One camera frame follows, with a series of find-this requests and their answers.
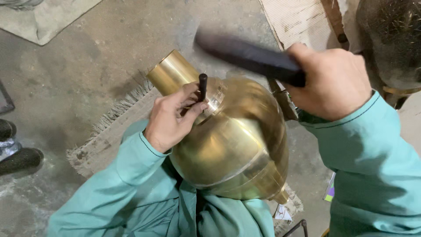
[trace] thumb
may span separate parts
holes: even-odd
[[[208,105],[206,102],[200,102],[194,104],[184,115],[182,126],[188,127],[189,131],[193,126],[193,123],[195,122],[196,118],[203,112],[204,109],[206,109]]]

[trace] man's right hand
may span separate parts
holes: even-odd
[[[329,120],[345,118],[370,98],[372,89],[362,56],[343,49],[316,52],[293,44],[288,53],[306,73],[304,88],[286,85],[296,106]]]

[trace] gray cloth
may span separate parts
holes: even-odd
[[[0,6],[4,5],[12,9],[32,10],[43,0],[0,0]]]
[[[0,0],[0,3],[42,0]],[[29,11],[0,4],[0,28],[39,45],[45,45],[66,26],[101,0],[43,0]]]

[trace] teal shirt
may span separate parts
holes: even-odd
[[[330,236],[421,235],[421,160],[377,92],[339,121],[302,119],[337,173]],[[180,181],[142,135],[146,124],[132,124],[116,159],[51,216],[49,236],[274,236],[265,202],[203,194]],[[198,195],[205,205],[196,215]]]

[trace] polished brass surface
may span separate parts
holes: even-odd
[[[181,55],[173,51],[169,56],[147,76],[163,95],[199,76]],[[211,194],[287,202],[287,138],[276,99],[246,78],[209,78],[207,91],[209,109],[173,148],[175,169],[193,187]]]
[[[149,71],[146,77],[162,96],[176,92],[184,84],[199,81],[199,73],[175,49]]]

